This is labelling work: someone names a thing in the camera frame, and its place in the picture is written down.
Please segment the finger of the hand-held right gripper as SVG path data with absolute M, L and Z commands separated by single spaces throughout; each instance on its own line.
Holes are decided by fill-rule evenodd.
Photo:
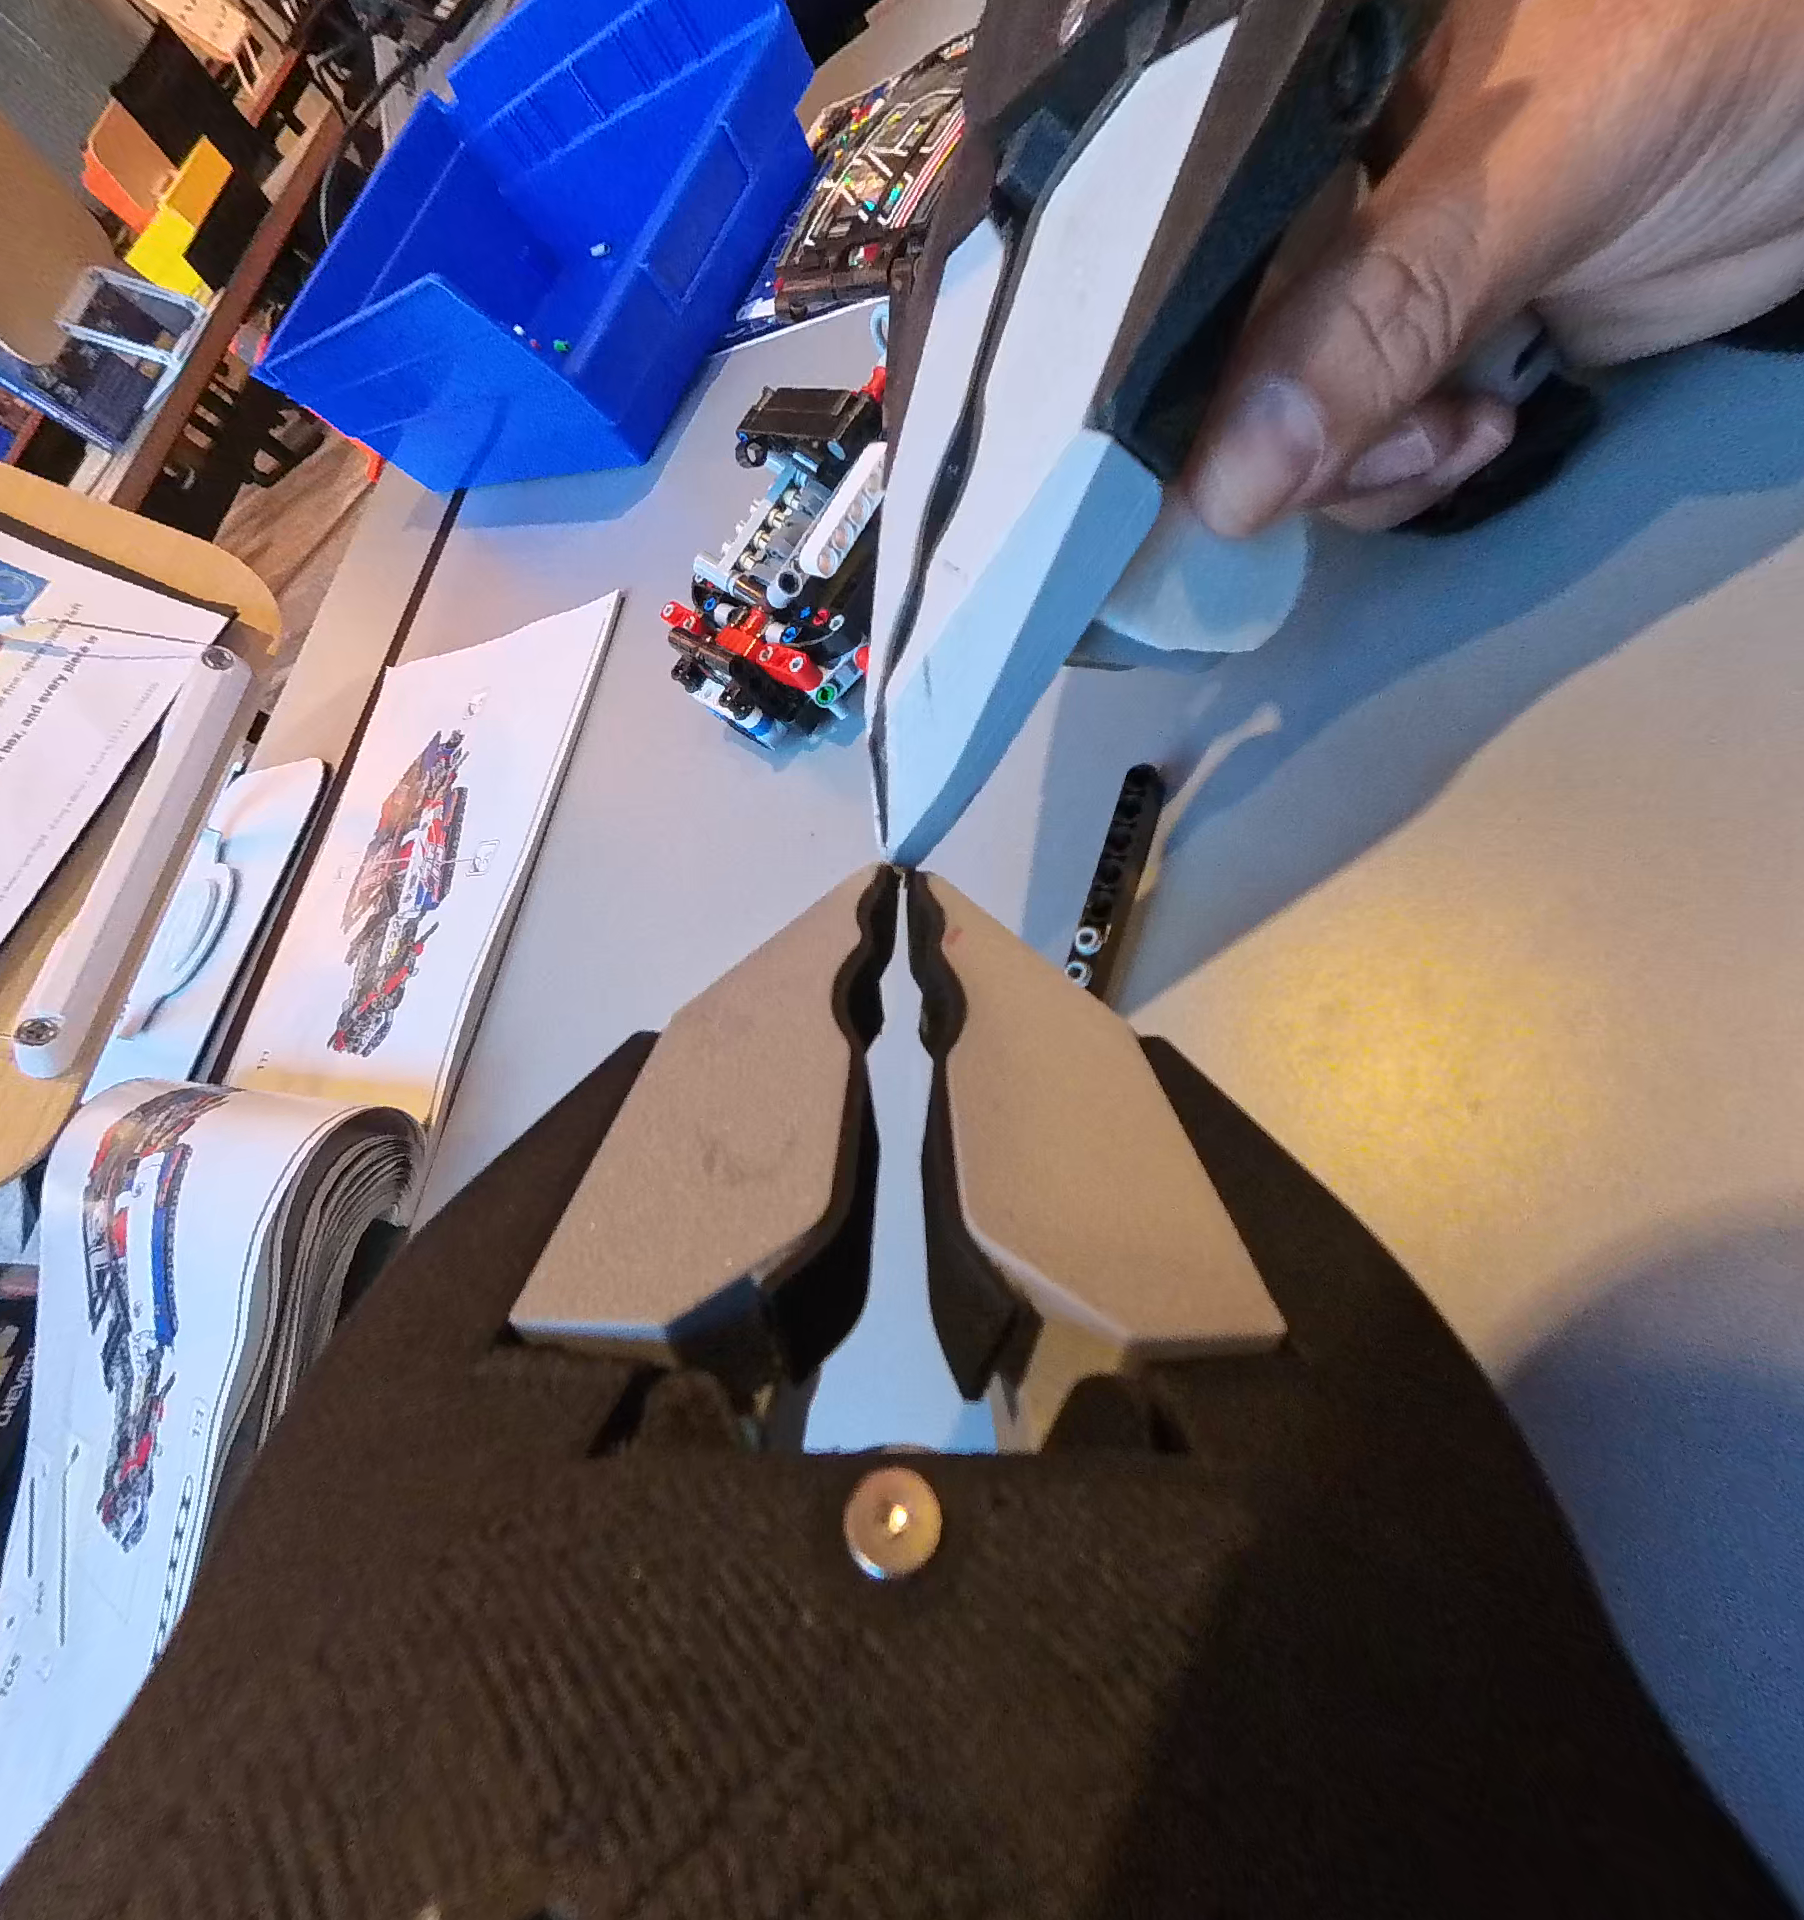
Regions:
M 964 237 L 947 259 L 934 300 L 927 284 L 913 290 L 905 318 L 919 327 L 913 383 L 900 424 L 888 431 L 888 486 L 876 546 L 876 593 L 871 625 L 866 746 L 876 841 L 890 829 L 890 676 L 908 632 L 905 597 L 919 561 L 937 474 L 961 424 L 971 377 L 985 342 L 992 304 L 1003 276 L 999 237 Z
M 890 676 L 890 829 L 922 862 L 1009 749 L 1154 525 L 1164 486 L 1087 415 L 1238 22 L 1120 82 L 1028 217 L 985 214 L 1003 276 L 922 528 Z

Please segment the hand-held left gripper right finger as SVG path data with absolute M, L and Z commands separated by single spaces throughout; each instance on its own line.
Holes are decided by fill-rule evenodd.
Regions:
M 1286 1324 L 1139 1039 L 930 871 L 905 878 L 930 1062 L 922 1226 L 966 1402 L 1276 1352 Z

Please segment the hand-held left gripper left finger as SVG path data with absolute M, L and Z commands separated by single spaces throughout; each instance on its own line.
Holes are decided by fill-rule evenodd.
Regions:
M 510 1311 L 520 1342 L 799 1386 L 871 1287 L 871 1040 L 898 873 L 864 867 L 655 1039 Z

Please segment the toy brick car model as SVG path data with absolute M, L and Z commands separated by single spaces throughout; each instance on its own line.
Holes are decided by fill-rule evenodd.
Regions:
M 763 388 L 732 434 L 755 497 L 661 608 L 672 683 L 763 749 L 833 730 L 866 683 L 886 388 L 886 357 L 856 388 Z

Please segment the long black toy beam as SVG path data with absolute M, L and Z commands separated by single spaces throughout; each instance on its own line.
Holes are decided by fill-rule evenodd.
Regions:
M 1137 896 L 1154 854 L 1164 790 L 1162 770 L 1150 762 L 1124 770 L 1069 934 L 1065 978 L 1098 1002 L 1110 1002 L 1114 987 Z

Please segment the person's right hand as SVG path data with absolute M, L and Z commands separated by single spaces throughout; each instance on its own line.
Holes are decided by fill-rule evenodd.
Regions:
M 1449 2 L 1380 179 L 1244 327 L 1183 490 L 1218 537 L 1382 530 L 1512 440 L 1458 364 L 1534 313 L 1570 364 L 1804 290 L 1804 2 Z

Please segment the sticker sheet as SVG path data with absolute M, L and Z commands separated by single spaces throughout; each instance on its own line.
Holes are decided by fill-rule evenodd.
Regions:
M 813 121 L 813 179 L 776 228 L 715 351 L 888 300 L 913 276 L 961 147 L 972 41 L 972 30 L 943 41 Z

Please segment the flat instruction booklet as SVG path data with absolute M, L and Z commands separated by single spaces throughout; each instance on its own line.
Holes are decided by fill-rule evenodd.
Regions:
M 560 798 L 620 602 L 608 593 L 386 674 L 227 1087 L 435 1122 Z

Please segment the blue plastic bin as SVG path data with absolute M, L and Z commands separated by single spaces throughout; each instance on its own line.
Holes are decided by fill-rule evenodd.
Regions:
M 423 97 L 259 379 L 431 493 L 640 466 L 813 179 L 786 2 L 520 2 Z

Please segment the white rounded tray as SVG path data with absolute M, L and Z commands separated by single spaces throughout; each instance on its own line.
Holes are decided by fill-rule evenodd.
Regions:
M 241 770 L 196 830 L 158 934 L 132 978 L 113 1043 L 204 1054 L 245 978 L 266 917 L 331 782 L 322 759 Z

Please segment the curled open instruction booklet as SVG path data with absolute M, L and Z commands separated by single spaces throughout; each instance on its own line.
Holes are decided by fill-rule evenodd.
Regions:
M 397 1107 L 135 1079 L 51 1146 L 0 1574 L 0 1877 L 162 1657 L 213 1517 L 423 1155 Z

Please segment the printed instruction sheet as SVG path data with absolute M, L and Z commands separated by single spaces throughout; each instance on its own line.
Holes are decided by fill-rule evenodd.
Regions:
M 234 619 L 0 516 L 0 948 Z

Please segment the yellow box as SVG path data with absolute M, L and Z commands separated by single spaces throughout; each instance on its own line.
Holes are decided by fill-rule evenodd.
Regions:
M 219 152 L 210 138 L 196 138 L 189 157 L 172 173 L 169 186 L 158 193 L 153 214 L 125 253 L 122 263 L 144 283 L 200 300 L 213 288 L 191 267 L 189 250 L 200 237 L 200 228 L 213 217 L 220 191 L 234 179 L 234 164 Z

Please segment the black and beige chair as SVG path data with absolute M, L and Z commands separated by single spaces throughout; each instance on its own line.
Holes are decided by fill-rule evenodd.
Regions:
M 51 364 L 77 276 L 114 260 L 77 191 L 0 112 L 0 345 Z

